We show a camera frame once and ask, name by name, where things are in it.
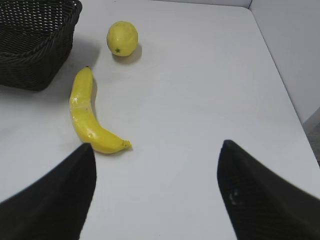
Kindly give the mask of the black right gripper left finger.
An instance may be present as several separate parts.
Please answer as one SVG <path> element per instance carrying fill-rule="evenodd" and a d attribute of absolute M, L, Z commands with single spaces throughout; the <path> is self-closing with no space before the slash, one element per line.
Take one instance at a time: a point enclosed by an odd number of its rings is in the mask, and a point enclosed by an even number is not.
<path fill-rule="evenodd" d="M 2 240 L 78 240 L 97 182 L 84 143 L 39 180 L 0 204 Z"/>

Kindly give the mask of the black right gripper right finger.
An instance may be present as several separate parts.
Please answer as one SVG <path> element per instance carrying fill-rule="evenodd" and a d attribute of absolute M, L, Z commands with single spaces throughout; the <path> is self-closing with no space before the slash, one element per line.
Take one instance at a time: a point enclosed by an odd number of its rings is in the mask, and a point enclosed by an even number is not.
<path fill-rule="evenodd" d="M 217 182 L 239 240 L 318 240 L 320 200 L 225 140 Z"/>

